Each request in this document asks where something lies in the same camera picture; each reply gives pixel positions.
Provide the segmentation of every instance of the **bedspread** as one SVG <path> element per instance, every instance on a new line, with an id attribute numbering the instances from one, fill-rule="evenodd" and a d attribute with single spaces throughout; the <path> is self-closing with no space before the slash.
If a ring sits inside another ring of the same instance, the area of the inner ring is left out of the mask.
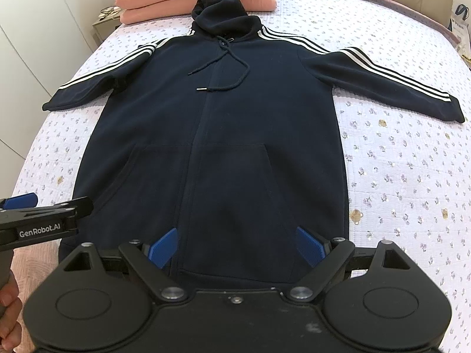
<path id="1" fill-rule="evenodd" d="M 471 73 L 436 30 L 367 0 L 278 0 L 256 13 L 269 28 L 306 36 L 328 50 L 362 48 L 385 67 L 457 97 L 471 108 Z M 189 16 L 117 29 L 77 76 L 113 62 L 140 44 L 183 35 Z M 90 134 L 107 101 L 50 113 L 15 187 L 39 205 L 68 200 Z M 446 293 L 453 319 L 445 352 L 470 353 L 471 126 L 380 105 L 334 89 L 348 175 L 350 238 L 374 247 L 394 240 Z"/>

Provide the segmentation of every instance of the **pocket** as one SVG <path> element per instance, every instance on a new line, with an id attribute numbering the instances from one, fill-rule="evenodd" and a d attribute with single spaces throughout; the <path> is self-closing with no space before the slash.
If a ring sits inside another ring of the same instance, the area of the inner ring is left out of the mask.
<path id="1" fill-rule="evenodd" d="M 136 146 L 80 223 L 79 238 L 107 249 L 153 243 L 175 226 L 190 146 Z"/>
<path id="2" fill-rule="evenodd" d="M 210 145 L 201 160 L 182 269 L 258 282 L 288 282 L 296 225 L 264 145 Z"/>

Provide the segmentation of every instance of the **hoodie's left sleeve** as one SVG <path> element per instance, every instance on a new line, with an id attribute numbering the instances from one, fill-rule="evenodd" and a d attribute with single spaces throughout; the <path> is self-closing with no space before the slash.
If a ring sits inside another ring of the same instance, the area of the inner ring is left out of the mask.
<path id="1" fill-rule="evenodd" d="M 310 74 L 332 86 L 443 121 L 465 121 L 455 97 L 374 64 L 358 48 L 323 54 L 300 49 L 298 56 Z"/>
<path id="2" fill-rule="evenodd" d="M 72 109 L 88 103 L 109 90 L 126 88 L 129 76 L 144 65 L 156 48 L 166 39 L 138 47 L 121 60 L 112 62 L 86 75 L 63 84 L 51 100 L 42 106 L 44 111 Z"/>

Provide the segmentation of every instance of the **white shopping bag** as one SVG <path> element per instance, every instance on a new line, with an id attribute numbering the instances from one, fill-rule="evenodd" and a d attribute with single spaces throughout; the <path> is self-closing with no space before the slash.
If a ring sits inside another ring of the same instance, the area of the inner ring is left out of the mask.
<path id="1" fill-rule="evenodd" d="M 456 11 L 451 13 L 449 29 L 460 39 L 460 43 L 456 47 L 458 54 L 471 59 L 470 34 L 468 23 L 465 22 L 468 16 L 468 7 L 463 4 L 458 5 Z"/>

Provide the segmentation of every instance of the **hand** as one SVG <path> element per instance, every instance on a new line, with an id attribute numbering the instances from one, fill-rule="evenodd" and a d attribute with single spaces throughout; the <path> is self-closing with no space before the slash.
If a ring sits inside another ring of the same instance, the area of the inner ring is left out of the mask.
<path id="1" fill-rule="evenodd" d="M 18 293 L 15 275 L 10 271 L 8 283 L 0 289 L 0 302 L 6 306 L 5 313 L 0 318 L 0 337 L 1 346 L 7 352 L 11 352 L 21 342 L 21 325 L 17 320 L 23 303 L 18 298 Z"/>

